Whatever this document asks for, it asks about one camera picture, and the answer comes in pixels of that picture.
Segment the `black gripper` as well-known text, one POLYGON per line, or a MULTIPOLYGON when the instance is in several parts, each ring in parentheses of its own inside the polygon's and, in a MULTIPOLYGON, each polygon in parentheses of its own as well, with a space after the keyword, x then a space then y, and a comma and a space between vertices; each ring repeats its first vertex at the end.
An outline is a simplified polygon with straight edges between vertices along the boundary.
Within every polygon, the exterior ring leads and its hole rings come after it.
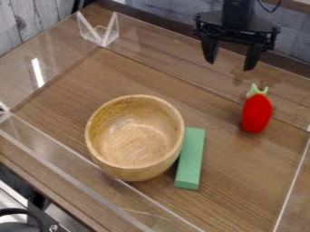
POLYGON ((213 64, 217 55, 217 44, 228 42, 249 46, 243 71, 253 69, 263 50, 272 50, 280 33, 280 26, 271 23, 257 14, 252 14, 244 21, 228 17, 223 22, 223 12, 199 12, 193 15, 195 33, 200 38, 204 60, 213 64))

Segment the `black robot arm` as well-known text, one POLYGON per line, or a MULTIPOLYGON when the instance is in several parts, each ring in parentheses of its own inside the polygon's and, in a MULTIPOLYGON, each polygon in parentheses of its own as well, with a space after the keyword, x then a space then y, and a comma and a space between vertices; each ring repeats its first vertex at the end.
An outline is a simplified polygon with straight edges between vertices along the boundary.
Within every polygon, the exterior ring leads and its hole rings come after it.
POLYGON ((244 72, 255 68, 261 53, 273 50, 280 26, 255 13, 255 4, 268 13, 273 13, 280 5, 277 3, 268 9, 261 0, 223 0, 220 10, 193 15, 195 33, 200 39, 204 60, 209 64, 213 64, 220 41, 248 46, 244 72))

